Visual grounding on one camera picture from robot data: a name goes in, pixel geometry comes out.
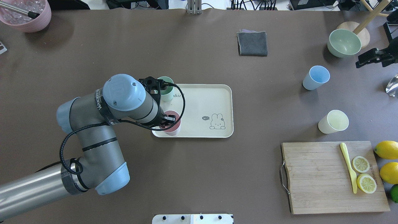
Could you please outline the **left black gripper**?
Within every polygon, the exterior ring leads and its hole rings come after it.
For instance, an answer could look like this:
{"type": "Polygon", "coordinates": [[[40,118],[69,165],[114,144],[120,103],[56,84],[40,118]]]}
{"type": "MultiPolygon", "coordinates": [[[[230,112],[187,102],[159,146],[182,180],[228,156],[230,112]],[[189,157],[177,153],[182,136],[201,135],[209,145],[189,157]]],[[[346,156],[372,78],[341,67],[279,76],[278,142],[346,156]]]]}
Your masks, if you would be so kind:
{"type": "Polygon", "coordinates": [[[151,121],[151,128],[162,126],[165,127],[170,124],[170,122],[175,122],[175,115],[167,115],[161,107],[158,108],[158,112],[155,118],[151,121]]]}

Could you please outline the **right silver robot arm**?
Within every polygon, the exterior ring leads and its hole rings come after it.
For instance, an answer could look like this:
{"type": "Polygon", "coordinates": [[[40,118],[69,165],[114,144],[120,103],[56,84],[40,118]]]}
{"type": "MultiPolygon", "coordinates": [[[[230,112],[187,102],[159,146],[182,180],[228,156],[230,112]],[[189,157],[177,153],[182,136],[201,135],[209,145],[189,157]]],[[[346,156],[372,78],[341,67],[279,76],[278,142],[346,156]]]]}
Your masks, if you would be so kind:
{"type": "Polygon", "coordinates": [[[392,38],[392,31],[390,31],[389,25],[397,26],[397,22],[387,21],[383,25],[389,41],[389,46],[381,50],[378,48],[372,48],[359,55],[358,61],[355,64],[356,68],[361,68],[364,65],[372,63],[381,63],[382,67],[385,68],[398,62],[398,39],[397,37],[392,38]]]}

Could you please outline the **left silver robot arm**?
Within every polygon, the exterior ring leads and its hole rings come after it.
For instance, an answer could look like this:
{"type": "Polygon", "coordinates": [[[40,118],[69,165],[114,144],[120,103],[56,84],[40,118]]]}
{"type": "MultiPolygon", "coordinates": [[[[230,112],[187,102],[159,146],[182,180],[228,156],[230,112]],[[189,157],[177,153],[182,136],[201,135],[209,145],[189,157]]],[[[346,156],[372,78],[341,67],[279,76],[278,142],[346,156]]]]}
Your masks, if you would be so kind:
{"type": "Polygon", "coordinates": [[[59,106],[56,118],[66,133],[59,161],[34,174],[1,185],[1,221],[94,189],[111,194],[130,181],[114,126],[130,123],[165,131],[180,121],[160,105],[162,90],[179,89],[153,77],[136,80],[117,74],[94,93],[59,106]]]}

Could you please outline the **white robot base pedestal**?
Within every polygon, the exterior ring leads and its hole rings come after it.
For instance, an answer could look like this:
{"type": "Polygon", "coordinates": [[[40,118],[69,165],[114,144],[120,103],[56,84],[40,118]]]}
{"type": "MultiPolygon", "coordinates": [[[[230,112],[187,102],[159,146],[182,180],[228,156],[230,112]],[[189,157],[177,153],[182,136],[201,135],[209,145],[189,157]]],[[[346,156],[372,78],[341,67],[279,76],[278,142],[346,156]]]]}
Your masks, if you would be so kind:
{"type": "Polygon", "coordinates": [[[158,214],[152,224],[233,224],[232,214],[158,214]]]}

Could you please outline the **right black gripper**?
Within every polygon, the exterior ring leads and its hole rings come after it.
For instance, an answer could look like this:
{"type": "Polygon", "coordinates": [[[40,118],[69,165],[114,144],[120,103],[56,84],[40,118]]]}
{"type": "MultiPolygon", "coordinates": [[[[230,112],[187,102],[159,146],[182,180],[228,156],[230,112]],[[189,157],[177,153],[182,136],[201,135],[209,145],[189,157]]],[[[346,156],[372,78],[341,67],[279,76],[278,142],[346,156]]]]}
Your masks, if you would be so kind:
{"type": "Polygon", "coordinates": [[[371,63],[379,63],[379,61],[387,58],[387,53],[384,50],[379,50],[378,48],[372,48],[367,52],[359,55],[359,61],[355,63],[356,68],[361,68],[364,65],[371,63]]]}

